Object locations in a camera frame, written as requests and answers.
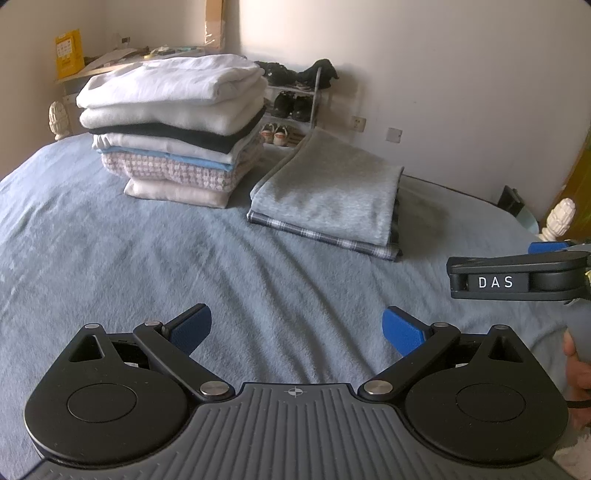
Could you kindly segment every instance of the folded plaid cloth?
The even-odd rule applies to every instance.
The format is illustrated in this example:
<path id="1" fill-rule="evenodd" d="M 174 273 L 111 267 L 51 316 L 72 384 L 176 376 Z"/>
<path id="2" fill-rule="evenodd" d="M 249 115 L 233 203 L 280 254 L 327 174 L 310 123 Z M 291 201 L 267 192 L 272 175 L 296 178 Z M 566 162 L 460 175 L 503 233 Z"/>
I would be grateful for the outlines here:
<path id="1" fill-rule="evenodd" d="M 111 173 L 130 179 L 169 180 L 175 183 L 232 192 L 243 176 L 254 166 L 262 154 L 262 137 L 256 135 L 242 150 L 234 170 L 198 167 L 169 158 L 152 157 L 136 153 L 114 151 L 100 157 Z"/>
<path id="2" fill-rule="evenodd" d="M 394 215 L 396 216 L 397 208 L 394 208 Z M 258 225 L 263 226 L 270 226 L 276 230 L 282 230 L 284 232 L 294 233 L 299 236 L 303 236 L 305 238 L 310 238 L 312 240 L 318 240 L 319 242 L 324 242 L 325 244 L 335 245 L 337 247 L 346 248 L 347 250 L 354 250 L 356 252 L 371 255 L 372 257 L 377 257 L 382 260 L 390 260 L 395 261 L 401 254 L 400 248 L 396 242 L 398 242 L 398 234 L 394 231 L 391 232 L 390 236 L 390 243 L 388 243 L 385 247 L 378 247 L 377 245 L 372 245 L 366 242 L 359 242 L 354 240 L 344 240 L 342 238 L 337 238 L 335 236 L 326 235 L 324 233 L 314 232 L 312 230 L 308 230 L 306 228 L 301 228 L 290 223 L 285 223 L 280 220 L 275 220 L 267 215 L 263 215 L 262 213 L 255 212 L 254 210 L 248 210 L 246 214 L 246 219 L 250 223 L 256 223 Z"/>

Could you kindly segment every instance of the folded light blue shirt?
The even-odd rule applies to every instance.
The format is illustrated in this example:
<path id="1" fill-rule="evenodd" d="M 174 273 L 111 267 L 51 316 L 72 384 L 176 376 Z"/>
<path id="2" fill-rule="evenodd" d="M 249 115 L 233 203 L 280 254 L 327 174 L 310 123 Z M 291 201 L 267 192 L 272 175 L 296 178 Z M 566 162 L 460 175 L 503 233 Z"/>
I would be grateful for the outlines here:
<path id="1" fill-rule="evenodd" d="M 98 149 L 99 153 L 111 153 L 111 152 L 123 152 L 123 153 L 135 153 L 137 155 L 146 155 L 149 157 L 167 158 L 169 160 L 179 161 L 183 163 L 190 163 L 196 167 L 203 168 L 216 168 L 218 170 L 232 171 L 235 165 L 228 165 L 226 163 L 220 163 L 211 160 L 205 160 L 204 158 L 194 157 L 183 157 L 182 155 L 174 155 L 167 152 L 156 152 L 154 150 L 141 150 L 140 148 L 124 148 L 124 147 L 109 147 L 104 149 Z"/>

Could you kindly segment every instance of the bed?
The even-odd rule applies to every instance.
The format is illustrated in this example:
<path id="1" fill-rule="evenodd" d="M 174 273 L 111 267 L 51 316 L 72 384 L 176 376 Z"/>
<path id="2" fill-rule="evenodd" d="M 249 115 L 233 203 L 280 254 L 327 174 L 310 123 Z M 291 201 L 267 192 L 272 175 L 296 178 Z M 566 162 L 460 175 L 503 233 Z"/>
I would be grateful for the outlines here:
<path id="1" fill-rule="evenodd" d="M 511 325 L 559 388 L 561 334 L 585 305 L 452 300 L 452 255 L 527 251 L 533 234 L 489 203 L 426 181 L 400 182 L 402 260 L 389 262 L 249 224 L 248 193 L 264 159 L 226 210 L 138 200 L 107 173 L 88 134 L 34 154 L 0 182 L 0 471 L 38 460 L 24 404 L 81 325 L 126 332 L 203 302 L 211 335 L 193 358 L 244 381 L 350 382 L 398 354 L 381 333 L 396 305 L 427 322 L 483 333 Z"/>

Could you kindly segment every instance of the metal pivot screw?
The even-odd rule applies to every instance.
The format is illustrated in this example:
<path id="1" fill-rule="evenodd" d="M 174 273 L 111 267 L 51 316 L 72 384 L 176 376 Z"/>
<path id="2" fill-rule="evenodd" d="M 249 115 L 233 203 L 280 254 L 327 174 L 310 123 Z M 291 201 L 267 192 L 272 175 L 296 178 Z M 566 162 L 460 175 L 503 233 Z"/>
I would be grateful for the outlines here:
<path id="1" fill-rule="evenodd" d="M 211 380 L 201 384 L 199 390 L 206 397 L 221 397 L 230 391 L 230 385 L 218 380 Z"/>
<path id="2" fill-rule="evenodd" d="M 370 395 L 385 395 L 390 393 L 394 387 L 385 380 L 370 380 L 363 385 L 363 389 Z"/>

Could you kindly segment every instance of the folded black shirt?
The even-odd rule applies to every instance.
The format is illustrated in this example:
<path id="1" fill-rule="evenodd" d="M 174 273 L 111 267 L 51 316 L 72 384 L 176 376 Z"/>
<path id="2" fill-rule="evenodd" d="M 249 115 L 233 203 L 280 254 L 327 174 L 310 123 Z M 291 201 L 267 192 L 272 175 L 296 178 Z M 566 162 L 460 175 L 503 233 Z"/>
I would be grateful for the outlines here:
<path id="1" fill-rule="evenodd" d="M 177 140 L 195 145 L 197 147 L 207 148 L 216 152 L 230 153 L 230 150 L 236 142 L 247 136 L 265 113 L 265 107 L 248 122 L 242 129 L 232 135 L 218 135 L 201 130 L 185 130 L 184 128 L 171 127 L 170 125 L 152 122 L 149 124 L 135 125 L 114 125 L 112 127 L 91 128 L 89 132 L 93 135 L 102 134 L 130 134 L 147 135 L 150 137 L 175 138 Z"/>

